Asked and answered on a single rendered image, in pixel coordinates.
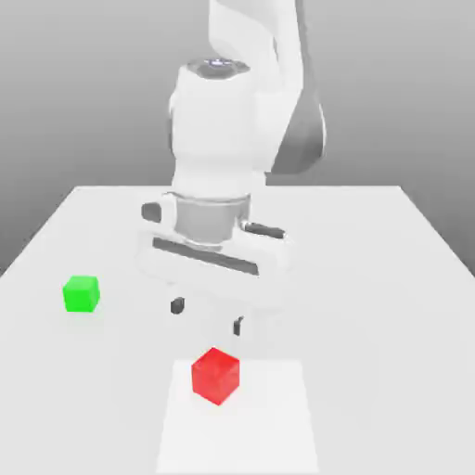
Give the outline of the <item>small red cube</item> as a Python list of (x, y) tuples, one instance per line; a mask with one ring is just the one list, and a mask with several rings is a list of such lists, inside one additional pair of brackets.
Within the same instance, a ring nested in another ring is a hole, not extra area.
[(191, 380), (195, 394), (221, 405), (239, 386), (240, 361), (211, 347), (192, 365)]

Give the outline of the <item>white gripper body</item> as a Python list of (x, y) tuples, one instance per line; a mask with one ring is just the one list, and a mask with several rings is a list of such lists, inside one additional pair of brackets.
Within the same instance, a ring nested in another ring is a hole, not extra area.
[(236, 229), (219, 250), (191, 247), (146, 227), (136, 234), (136, 264), (147, 276), (262, 309), (283, 305), (294, 243)]

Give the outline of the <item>small green cube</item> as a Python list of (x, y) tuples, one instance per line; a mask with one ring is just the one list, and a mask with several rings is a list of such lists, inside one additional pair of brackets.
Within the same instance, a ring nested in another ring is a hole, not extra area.
[(71, 276), (63, 286), (62, 293), (68, 312), (93, 313), (100, 300), (96, 276)]

